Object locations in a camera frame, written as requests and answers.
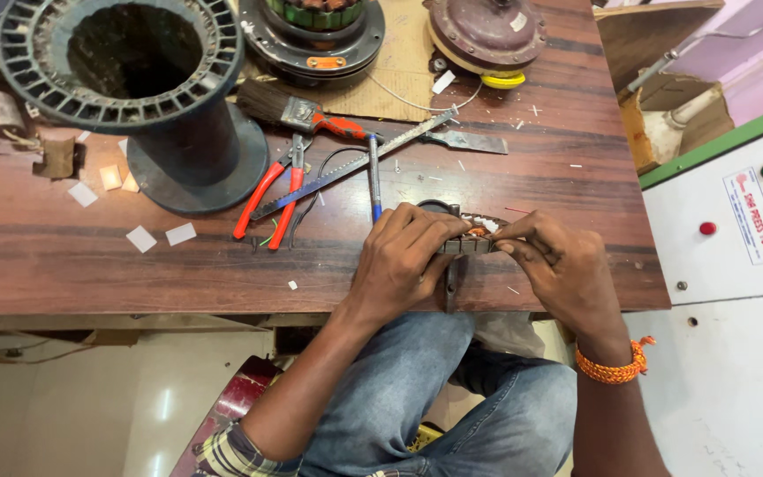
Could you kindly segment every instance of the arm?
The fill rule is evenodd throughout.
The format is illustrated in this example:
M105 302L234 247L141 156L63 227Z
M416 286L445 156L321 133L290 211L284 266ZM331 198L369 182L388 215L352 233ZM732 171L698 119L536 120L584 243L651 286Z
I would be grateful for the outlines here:
M387 210L361 251L355 281L320 333L241 420L243 433L273 461L302 454L337 381L382 326L434 291L452 255L434 255L471 227L411 204Z
M533 212L494 237L522 266L544 308L576 332L583 355L608 367L631 363L629 333L599 234ZM578 374L573 461L573 473L581 477L669 475L636 379L606 385Z

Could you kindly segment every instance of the orange label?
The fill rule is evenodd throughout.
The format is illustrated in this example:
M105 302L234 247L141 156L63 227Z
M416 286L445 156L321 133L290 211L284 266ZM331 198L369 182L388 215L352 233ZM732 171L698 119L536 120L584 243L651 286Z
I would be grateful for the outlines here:
M346 66L346 59L342 56L330 58L312 56L308 58L308 66L311 68L317 68L319 70L331 70L333 68L341 68Z

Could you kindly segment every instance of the wooden workbench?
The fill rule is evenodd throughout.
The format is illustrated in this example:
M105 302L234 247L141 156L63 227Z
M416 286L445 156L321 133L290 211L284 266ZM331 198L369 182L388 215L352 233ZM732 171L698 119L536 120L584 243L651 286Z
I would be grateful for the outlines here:
M510 155L451 151L410 144L381 163L385 206L440 199L514 221L546 211L576 227L602 234L620 304L626 310L668 308L658 257L609 71L588 0L538 4L548 23L548 46L511 91L487 88L461 109L455 129L504 137ZM452 85L435 98L448 107L469 98L476 80ZM531 111L538 109L537 116ZM519 128L520 121L525 124ZM387 137L412 125L364 121ZM80 131L44 131L56 138ZM288 132L268 133L271 156L288 146ZM331 310L345 297L370 231L366 172L324 190L298 231L296 247L273 252L232 236L242 205L203 217L166 212L142 193L105 192L100 167L128 167L118 136L92 134L80 177L99 200L82 208L67 190L74 180L50 182L31 175L31 159L0 156L0 313L293 312ZM306 153L316 166L345 145L325 133ZM345 153L330 167L354 158ZM398 160L400 173L393 171ZM289 174L264 198L288 188ZM304 204L298 206L301 211ZM193 222L198 236L170 247L164 232ZM137 226L158 244L141 254L125 234ZM270 217L250 236L269 237ZM541 310L520 267L507 255L471 257L462 268L463 310ZM287 282L295 281L291 291ZM437 298L419 309L437 310Z

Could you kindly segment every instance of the black wire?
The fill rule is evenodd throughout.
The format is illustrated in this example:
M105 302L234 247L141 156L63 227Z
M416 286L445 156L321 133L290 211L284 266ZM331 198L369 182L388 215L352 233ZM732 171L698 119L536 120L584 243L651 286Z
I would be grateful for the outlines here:
M358 146L347 146L344 148L339 148L338 150L329 154L328 157L323 159L322 163L320 163L320 168L317 170L317 178L319 179L323 177L323 168L325 167L325 164L328 163L329 159L345 151L361 151L362 153L370 152L369 149L360 148ZM293 219L293 223L290 226L290 240L287 242L289 244L288 246L289 250L293 250L293 239L296 238L296 229L299 227L299 224L302 223L302 219L305 218L308 212L311 212L311 209L314 207L314 204L317 203L318 197L320 197L320 191L317 191L317 193L314 194L314 198L311 199L310 204L308 204L308 208L302 211L302 213L299 214L295 219Z

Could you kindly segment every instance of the green wire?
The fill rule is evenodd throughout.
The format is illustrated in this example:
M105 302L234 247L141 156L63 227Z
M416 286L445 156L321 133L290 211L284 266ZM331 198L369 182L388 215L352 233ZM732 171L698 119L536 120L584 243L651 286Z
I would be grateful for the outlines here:
M273 221L273 223L274 223L274 224L276 224L276 227L278 227L278 222L276 222L276 220L275 220L275 219L272 219L272 221ZM270 238L268 238L267 240L265 240L265 241L261 242L260 244L258 244L258 246L260 246L260 247L263 247L264 245L266 245L266 244L267 244L267 242L269 242L270 240L272 240L272 239L273 239L273 237L274 237L275 235L276 235L276 233L275 233L275 232L273 232L273 234L272 234L272 235L270 235Z

